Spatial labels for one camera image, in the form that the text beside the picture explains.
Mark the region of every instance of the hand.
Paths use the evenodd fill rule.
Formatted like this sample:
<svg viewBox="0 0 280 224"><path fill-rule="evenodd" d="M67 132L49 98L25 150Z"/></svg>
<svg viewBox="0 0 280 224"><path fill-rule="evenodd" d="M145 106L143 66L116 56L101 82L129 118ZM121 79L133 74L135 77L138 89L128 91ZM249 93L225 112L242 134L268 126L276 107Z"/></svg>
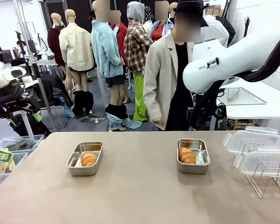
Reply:
<svg viewBox="0 0 280 224"><path fill-rule="evenodd" d="M163 126L163 125L165 125L165 120L162 117L160 117L160 118L154 119L153 123L156 125Z"/></svg>

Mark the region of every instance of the bread roll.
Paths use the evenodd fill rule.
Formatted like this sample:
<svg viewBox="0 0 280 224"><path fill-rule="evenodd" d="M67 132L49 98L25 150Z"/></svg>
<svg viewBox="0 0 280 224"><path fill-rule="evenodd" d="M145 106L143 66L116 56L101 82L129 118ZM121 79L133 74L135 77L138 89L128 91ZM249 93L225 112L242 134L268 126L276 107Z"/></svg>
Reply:
<svg viewBox="0 0 280 224"><path fill-rule="evenodd" d="M196 164L196 155L185 147L179 149L178 158L182 163Z"/></svg>
<svg viewBox="0 0 280 224"><path fill-rule="evenodd" d="M83 167L89 167L95 164L97 157L92 153L84 153L81 158L81 164Z"/></svg>

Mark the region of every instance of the metal tray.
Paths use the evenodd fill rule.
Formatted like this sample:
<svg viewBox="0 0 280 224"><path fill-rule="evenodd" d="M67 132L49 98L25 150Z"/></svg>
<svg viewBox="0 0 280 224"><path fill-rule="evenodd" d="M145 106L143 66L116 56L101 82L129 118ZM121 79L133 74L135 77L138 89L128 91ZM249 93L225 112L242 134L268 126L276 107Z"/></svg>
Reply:
<svg viewBox="0 0 280 224"><path fill-rule="evenodd" d="M186 164L179 161L178 151L180 147L191 150L196 155L196 164ZM205 142L201 139L179 139L177 141L177 167L182 173L205 174L210 164L209 153Z"/></svg>
<svg viewBox="0 0 280 224"><path fill-rule="evenodd" d="M76 167L77 162L84 152L91 152L97 156L97 161L90 167ZM66 162L66 167L73 176L89 176L95 175L103 157L102 142L82 142L78 144Z"/></svg>

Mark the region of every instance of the green pants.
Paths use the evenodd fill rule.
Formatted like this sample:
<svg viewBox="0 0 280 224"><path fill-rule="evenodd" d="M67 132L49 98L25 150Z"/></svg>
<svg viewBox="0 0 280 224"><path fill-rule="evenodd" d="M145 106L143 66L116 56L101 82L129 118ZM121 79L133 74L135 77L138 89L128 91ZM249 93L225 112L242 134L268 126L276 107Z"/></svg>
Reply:
<svg viewBox="0 0 280 224"><path fill-rule="evenodd" d="M147 120L146 117L146 106L144 104L143 97L143 86L144 86L144 77L142 75L142 71L133 73L134 82L135 82L135 102L136 102L136 110L134 114L134 120L144 121Z"/></svg>

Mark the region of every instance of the light blue fuzzy jacket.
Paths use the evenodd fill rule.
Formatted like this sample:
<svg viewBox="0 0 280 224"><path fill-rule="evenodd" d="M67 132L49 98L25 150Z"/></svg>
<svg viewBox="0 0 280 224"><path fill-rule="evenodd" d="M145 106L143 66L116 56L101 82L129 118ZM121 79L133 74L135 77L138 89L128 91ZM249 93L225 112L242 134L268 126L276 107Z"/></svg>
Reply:
<svg viewBox="0 0 280 224"><path fill-rule="evenodd" d="M107 22L92 21L91 43L95 60L104 77L124 74L117 39Z"/></svg>

